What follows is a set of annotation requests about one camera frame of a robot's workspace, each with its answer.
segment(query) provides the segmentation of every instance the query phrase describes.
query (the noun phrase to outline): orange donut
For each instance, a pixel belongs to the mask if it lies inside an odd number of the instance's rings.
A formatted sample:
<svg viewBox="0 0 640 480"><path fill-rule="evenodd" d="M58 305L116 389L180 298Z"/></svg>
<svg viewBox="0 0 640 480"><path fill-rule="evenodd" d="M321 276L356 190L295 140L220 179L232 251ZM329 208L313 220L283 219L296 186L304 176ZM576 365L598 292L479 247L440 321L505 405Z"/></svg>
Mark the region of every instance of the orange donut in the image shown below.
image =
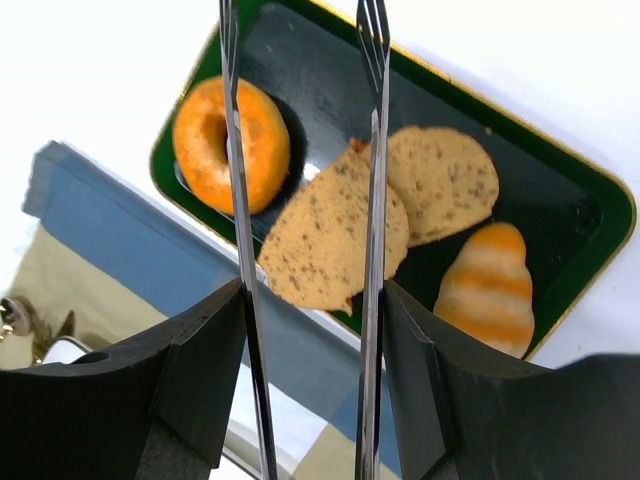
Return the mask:
<svg viewBox="0 0 640 480"><path fill-rule="evenodd" d="M278 107L254 85L239 79L237 100L249 213L255 214L275 198L287 176L289 133ZM194 195L233 215L226 138L222 77L217 76L200 82L185 99L174 123L173 147Z"/></svg>

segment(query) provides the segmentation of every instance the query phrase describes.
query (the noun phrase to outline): tray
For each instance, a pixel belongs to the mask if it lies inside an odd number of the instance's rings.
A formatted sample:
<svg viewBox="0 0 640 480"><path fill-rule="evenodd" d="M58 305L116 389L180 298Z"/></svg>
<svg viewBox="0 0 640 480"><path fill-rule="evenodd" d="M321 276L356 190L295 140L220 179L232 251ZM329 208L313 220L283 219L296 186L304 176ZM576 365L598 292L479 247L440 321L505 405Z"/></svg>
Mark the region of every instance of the tray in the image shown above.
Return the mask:
<svg viewBox="0 0 640 480"><path fill-rule="evenodd" d="M252 216L257 256L295 191L342 153L350 138L369 138L372 101L352 20L313 0L243 0L239 17L240 76L273 98L291 136L283 189L264 212ZM389 134L409 124L453 127L483 145L500 178L490 219L410 249L394 280L431 309L465 240L492 220L513 223L527 243L534 285L530 358L626 243L635 226L635 201L612 174L398 47L391 67ZM151 175L166 198L213 230L228 250L235 242L232 219L189 192L171 141L184 95L220 71L216 28L154 145ZM354 299L353 317L330 316L359 334L361 300L361 295ZM306 312L328 325L327 315Z"/></svg>

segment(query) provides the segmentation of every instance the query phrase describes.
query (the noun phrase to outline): bread slice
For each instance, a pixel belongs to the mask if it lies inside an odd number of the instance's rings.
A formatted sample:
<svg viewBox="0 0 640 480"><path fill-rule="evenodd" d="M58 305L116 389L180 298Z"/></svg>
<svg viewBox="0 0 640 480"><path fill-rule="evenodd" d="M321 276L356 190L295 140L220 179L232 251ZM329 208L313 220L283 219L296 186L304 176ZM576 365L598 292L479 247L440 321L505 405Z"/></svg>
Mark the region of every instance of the bread slice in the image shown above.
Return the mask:
<svg viewBox="0 0 640 480"><path fill-rule="evenodd" d="M409 126L388 140L387 182L409 215L409 247L465 230L491 215L498 174L472 137L452 128ZM371 148L361 147L369 164Z"/></svg>
<svg viewBox="0 0 640 480"><path fill-rule="evenodd" d="M364 289L369 168L349 147L287 203L267 235L258 263L271 290L302 308L352 314ZM385 279L407 255L404 204L387 186Z"/></svg>

